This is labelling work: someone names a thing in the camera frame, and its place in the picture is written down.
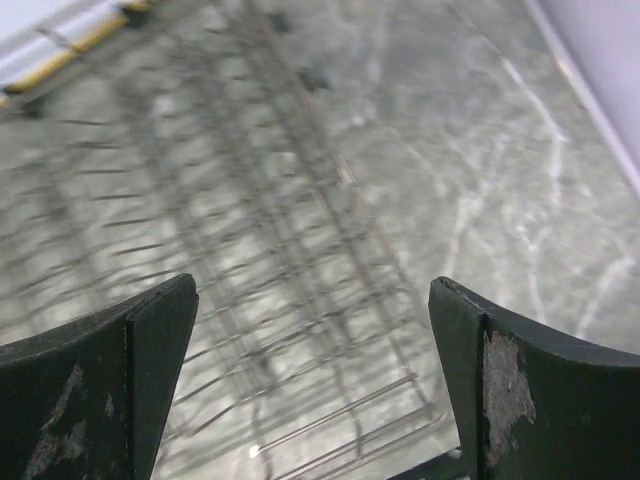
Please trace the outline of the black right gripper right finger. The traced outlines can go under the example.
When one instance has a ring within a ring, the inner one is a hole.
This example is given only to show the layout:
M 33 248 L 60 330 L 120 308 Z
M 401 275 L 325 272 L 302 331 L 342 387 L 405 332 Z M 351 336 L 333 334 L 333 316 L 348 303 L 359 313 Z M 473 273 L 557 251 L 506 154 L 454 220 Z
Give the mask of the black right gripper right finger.
M 639 357 L 435 279 L 428 310 L 473 479 L 636 479 Z

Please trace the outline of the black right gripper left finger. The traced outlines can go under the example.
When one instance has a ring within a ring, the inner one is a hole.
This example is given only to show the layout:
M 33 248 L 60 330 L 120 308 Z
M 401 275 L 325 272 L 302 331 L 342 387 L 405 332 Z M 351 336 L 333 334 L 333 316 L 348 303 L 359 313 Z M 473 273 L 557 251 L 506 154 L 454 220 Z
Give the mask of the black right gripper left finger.
M 150 478 L 198 305 L 180 274 L 2 346 L 2 478 Z

